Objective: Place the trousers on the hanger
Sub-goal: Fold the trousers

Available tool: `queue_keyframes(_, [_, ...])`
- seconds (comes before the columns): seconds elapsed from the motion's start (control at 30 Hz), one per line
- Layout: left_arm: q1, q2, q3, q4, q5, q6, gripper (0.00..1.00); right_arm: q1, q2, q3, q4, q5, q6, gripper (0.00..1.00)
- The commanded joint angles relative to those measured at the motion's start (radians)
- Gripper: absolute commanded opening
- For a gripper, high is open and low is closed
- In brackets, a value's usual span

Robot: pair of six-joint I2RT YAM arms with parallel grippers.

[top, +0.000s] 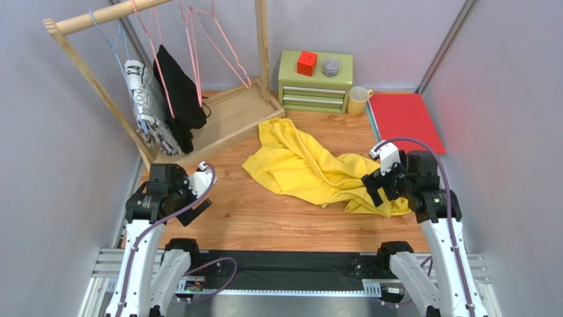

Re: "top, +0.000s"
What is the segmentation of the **yellow trousers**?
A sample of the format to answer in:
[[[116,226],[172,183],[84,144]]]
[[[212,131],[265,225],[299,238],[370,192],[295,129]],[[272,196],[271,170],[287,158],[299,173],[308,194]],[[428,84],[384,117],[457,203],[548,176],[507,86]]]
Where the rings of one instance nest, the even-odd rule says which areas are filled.
[[[258,184],[278,195],[296,197],[326,207],[344,202],[344,211],[398,217],[410,212],[404,198],[383,199],[376,206],[361,179],[380,167],[358,154],[335,157],[291,119],[274,118],[258,126],[260,148],[242,168]]]

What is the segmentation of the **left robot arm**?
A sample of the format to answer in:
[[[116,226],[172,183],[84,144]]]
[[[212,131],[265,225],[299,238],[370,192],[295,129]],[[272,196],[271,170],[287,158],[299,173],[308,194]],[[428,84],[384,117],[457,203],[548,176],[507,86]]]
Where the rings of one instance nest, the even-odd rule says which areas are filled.
[[[152,164],[149,179],[126,202],[125,250],[105,316],[165,316],[181,277],[190,269],[196,241],[169,241],[159,267],[157,250],[169,220],[189,225],[211,206],[217,181],[212,164],[189,175],[177,164]]]

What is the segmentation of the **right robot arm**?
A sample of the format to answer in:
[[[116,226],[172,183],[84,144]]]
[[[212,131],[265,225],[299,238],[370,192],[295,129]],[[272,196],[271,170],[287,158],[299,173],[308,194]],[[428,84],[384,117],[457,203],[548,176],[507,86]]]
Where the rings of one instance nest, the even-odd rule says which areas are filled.
[[[381,165],[361,179],[367,193],[376,206],[384,199],[408,201],[430,247],[435,278],[405,241],[381,244],[379,269],[400,280],[421,316],[487,316],[467,258],[457,196],[441,180],[435,157],[427,151],[405,153],[392,144],[369,155]]]

